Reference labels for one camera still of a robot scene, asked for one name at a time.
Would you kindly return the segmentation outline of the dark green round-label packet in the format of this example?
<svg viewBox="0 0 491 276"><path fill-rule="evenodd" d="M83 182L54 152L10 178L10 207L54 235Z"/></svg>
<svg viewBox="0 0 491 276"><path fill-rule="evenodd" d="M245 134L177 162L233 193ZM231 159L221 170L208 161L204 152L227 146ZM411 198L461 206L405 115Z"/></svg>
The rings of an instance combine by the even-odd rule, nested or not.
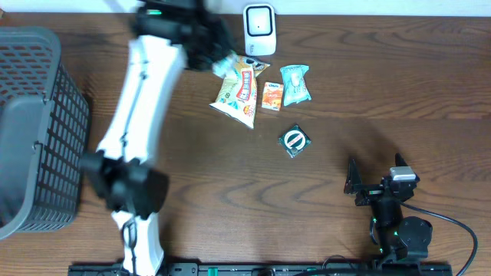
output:
<svg viewBox="0 0 491 276"><path fill-rule="evenodd" d="M278 138L278 143L291 158L295 158L310 146L311 139L298 124L295 124Z"/></svg>

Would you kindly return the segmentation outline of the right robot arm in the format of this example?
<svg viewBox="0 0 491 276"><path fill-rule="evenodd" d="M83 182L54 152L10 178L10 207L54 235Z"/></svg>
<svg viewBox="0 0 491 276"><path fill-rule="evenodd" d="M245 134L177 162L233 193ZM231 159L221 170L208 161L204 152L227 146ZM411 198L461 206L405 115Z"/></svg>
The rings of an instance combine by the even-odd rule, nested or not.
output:
<svg viewBox="0 0 491 276"><path fill-rule="evenodd" d="M402 204L414 196L420 178L399 153L394 159L395 166L378 184L364 184L351 159L344 185L344 193L355 196L356 206L371 208L370 235L381 250L381 256L372 261L377 269L398 264L418 266L428 257L432 239L433 226L427 220L402 213Z"/></svg>

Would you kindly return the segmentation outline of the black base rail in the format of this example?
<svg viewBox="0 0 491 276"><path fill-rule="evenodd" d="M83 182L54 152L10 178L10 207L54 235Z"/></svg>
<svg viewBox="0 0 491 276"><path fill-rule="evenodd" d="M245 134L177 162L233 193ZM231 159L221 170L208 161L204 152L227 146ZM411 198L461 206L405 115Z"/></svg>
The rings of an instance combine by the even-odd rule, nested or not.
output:
<svg viewBox="0 0 491 276"><path fill-rule="evenodd" d="M451 276L448 264L389 264L371 268L365 264L197 264L170 263L157 276L295 276L295 275L429 275Z"/></svg>

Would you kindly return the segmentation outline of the teal snack packet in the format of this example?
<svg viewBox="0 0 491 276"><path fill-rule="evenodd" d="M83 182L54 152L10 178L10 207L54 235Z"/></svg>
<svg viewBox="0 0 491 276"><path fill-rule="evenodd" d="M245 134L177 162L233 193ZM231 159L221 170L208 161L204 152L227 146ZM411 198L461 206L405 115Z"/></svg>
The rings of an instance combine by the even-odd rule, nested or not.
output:
<svg viewBox="0 0 491 276"><path fill-rule="evenodd" d="M283 84L283 105L299 104L305 100L311 100L311 95L306 87L304 76L310 67L303 64L284 66L280 69Z"/></svg>

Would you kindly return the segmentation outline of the grey plastic mesh basket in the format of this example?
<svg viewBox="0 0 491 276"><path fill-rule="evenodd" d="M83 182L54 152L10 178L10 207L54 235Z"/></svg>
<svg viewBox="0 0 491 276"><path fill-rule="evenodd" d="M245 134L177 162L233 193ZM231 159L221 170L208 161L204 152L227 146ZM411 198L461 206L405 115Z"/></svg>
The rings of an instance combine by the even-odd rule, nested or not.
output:
<svg viewBox="0 0 491 276"><path fill-rule="evenodd" d="M1 29L1 237L70 225L81 197L79 161L89 105L42 27Z"/></svg>

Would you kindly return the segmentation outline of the orange small box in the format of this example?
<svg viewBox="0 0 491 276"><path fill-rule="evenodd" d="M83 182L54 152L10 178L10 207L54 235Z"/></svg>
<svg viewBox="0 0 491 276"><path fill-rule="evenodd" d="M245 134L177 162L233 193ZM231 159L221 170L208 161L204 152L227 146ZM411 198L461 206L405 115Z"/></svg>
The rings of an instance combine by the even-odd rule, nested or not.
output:
<svg viewBox="0 0 491 276"><path fill-rule="evenodd" d="M284 86L282 84L265 82L262 93L262 108L280 111L282 106Z"/></svg>

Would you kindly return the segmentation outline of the white barcode scanner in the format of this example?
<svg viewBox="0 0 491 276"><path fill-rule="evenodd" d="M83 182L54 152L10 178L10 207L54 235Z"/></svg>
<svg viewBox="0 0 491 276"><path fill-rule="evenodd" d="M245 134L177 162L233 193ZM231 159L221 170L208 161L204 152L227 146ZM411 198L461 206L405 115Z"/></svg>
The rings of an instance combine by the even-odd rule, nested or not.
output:
<svg viewBox="0 0 491 276"><path fill-rule="evenodd" d="M243 9L245 52L267 56L276 51L275 10L270 4L251 4Z"/></svg>

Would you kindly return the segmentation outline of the yellow snack bag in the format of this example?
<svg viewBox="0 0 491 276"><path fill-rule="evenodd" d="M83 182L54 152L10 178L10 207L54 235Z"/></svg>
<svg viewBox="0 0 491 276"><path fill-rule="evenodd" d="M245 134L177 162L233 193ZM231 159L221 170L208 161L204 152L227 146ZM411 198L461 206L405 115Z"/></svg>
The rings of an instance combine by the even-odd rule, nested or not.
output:
<svg viewBox="0 0 491 276"><path fill-rule="evenodd" d="M235 52L228 57L228 62L221 63L228 68L216 100L209 106L253 129L258 96L256 78L270 64Z"/></svg>

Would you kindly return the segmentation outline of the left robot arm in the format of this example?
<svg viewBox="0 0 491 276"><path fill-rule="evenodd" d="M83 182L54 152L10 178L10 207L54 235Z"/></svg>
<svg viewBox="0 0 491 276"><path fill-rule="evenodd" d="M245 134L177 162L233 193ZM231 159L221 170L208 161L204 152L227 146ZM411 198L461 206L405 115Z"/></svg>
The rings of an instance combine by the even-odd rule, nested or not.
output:
<svg viewBox="0 0 491 276"><path fill-rule="evenodd" d="M203 0L145 1L133 23L124 86L103 139L80 167L106 202L124 244L116 264L76 264L71 275L164 275L159 212L169 188L154 168L163 121L184 70L210 71L233 51L224 21Z"/></svg>

